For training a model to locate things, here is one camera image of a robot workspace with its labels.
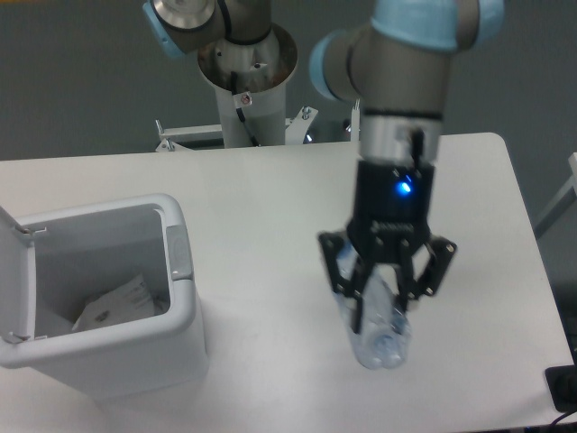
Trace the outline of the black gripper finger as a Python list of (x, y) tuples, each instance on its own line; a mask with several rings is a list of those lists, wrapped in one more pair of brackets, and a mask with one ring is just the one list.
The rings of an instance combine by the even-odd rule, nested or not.
[(338, 257), (345, 251), (345, 247), (352, 245), (344, 232), (320, 232), (317, 235), (333, 293), (342, 295), (354, 301), (353, 312), (350, 318), (350, 328), (354, 334), (362, 331), (364, 313), (363, 294), (374, 269), (374, 253), (357, 255), (351, 268), (351, 273), (345, 276), (341, 272)]
[(430, 237), (425, 242), (425, 248), (429, 259), (415, 279), (411, 245), (407, 239), (402, 239), (398, 244), (398, 264), (394, 267), (398, 285), (396, 307), (402, 313), (408, 311), (411, 301), (436, 294), (457, 252), (457, 244), (441, 236)]

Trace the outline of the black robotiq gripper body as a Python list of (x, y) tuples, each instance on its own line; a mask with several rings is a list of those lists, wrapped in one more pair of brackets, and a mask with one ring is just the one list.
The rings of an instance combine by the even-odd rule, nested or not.
[(357, 254), (376, 263), (399, 264), (399, 245), (415, 254), (428, 241), (427, 222), (435, 167), (361, 160), (346, 228)]

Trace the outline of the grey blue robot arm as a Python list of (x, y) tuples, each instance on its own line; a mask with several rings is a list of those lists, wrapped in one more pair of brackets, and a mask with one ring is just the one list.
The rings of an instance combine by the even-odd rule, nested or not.
[[(285, 106), (270, 95), (297, 63), (291, 37), (268, 1), (147, 1), (143, 11), (170, 57), (197, 54), (205, 79), (224, 97), (224, 144), (262, 147), (285, 137)], [(351, 220), (319, 243), (334, 293), (353, 304), (362, 331), (369, 278), (378, 265), (397, 274), (395, 307), (436, 293), (456, 247), (427, 222), (452, 57), (494, 36), (500, 1), (379, 1), (370, 21), (333, 32), (312, 50), (316, 91), (360, 101), (360, 161)]]

